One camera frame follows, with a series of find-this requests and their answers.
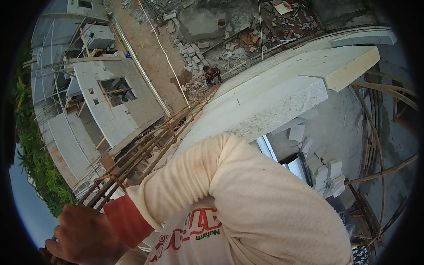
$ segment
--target white long-sleeve shirt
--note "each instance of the white long-sleeve shirt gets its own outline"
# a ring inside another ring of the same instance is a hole
[[[119,265],[352,264],[336,211],[232,134],[203,139],[127,193],[160,236],[147,258],[134,249]]]

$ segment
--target bucket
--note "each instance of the bucket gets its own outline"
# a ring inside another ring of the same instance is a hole
[[[218,20],[218,27],[219,28],[225,28],[227,26],[227,22],[224,19],[219,19]]]

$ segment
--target green foliage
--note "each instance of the green foliage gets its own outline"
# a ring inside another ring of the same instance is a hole
[[[54,217],[57,217],[63,206],[75,203],[76,198],[60,175],[49,152],[44,147],[41,132],[35,118],[31,93],[31,68],[22,67],[25,61],[31,59],[29,43],[24,45],[17,58],[17,68],[11,92],[11,101],[15,107],[17,134],[22,153],[18,153],[28,176],[34,180],[36,191],[46,202]]]

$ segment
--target white rope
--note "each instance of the white rope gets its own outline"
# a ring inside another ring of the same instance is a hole
[[[259,8],[259,25],[261,28],[261,53],[262,53],[262,61],[264,60],[264,50],[263,50],[263,38],[262,38],[262,17],[261,17],[261,5],[258,0],[258,8]]]
[[[162,47],[162,44],[161,44],[161,43],[160,43],[160,41],[159,41],[158,34],[156,33],[156,30],[155,30],[155,28],[153,27],[152,22],[150,22],[150,19],[149,19],[149,17],[147,16],[146,11],[144,11],[143,5],[141,4],[140,0],[138,0],[138,3],[140,3],[141,9],[143,10],[144,15],[146,15],[146,18],[147,18],[147,20],[149,21],[150,26],[152,27],[153,32],[154,32],[154,33],[155,33],[155,35],[156,35],[156,39],[158,40],[158,43],[159,43],[160,47],[162,48],[163,53],[165,54],[166,60],[168,61],[168,64],[169,64],[169,66],[171,67],[172,72],[174,73],[175,79],[177,79],[177,83],[178,83],[178,86],[179,86],[179,87],[180,87],[180,89],[181,89],[181,93],[183,93],[184,99],[186,100],[187,105],[188,105],[188,107],[190,108],[190,104],[188,103],[187,97],[186,97],[186,96],[185,96],[185,94],[184,94],[183,88],[181,87],[181,84],[180,84],[180,81],[178,80],[177,74],[175,74],[174,68],[172,67],[171,62],[169,61],[168,55],[166,54],[165,50],[164,50],[164,49],[163,49],[163,47]]]

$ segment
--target metal pipe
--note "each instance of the metal pipe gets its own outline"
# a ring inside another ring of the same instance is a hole
[[[163,102],[163,100],[161,99],[161,97],[159,96],[158,92],[156,91],[154,85],[152,84],[152,82],[150,81],[149,77],[147,76],[146,72],[144,71],[143,67],[141,66],[140,62],[138,61],[137,56],[135,55],[135,52],[133,51],[133,49],[131,48],[130,43],[128,42],[127,38],[124,35],[124,32],[122,31],[121,26],[119,25],[119,22],[116,18],[114,18],[115,20],[115,25],[116,28],[118,29],[119,34],[121,35],[122,40],[125,42],[125,45],[128,48],[128,51],[131,54],[131,57],[133,57],[134,62],[136,63],[137,67],[139,68],[139,70],[141,71],[141,73],[143,74],[145,80],[147,81],[147,83],[149,84],[150,88],[152,89],[153,94],[155,95],[156,99],[159,101],[159,104],[162,106],[163,110],[165,110],[166,115],[169,117],[171,116],[171,112],[169,111],[168,107],[166,106],[165,102]]]

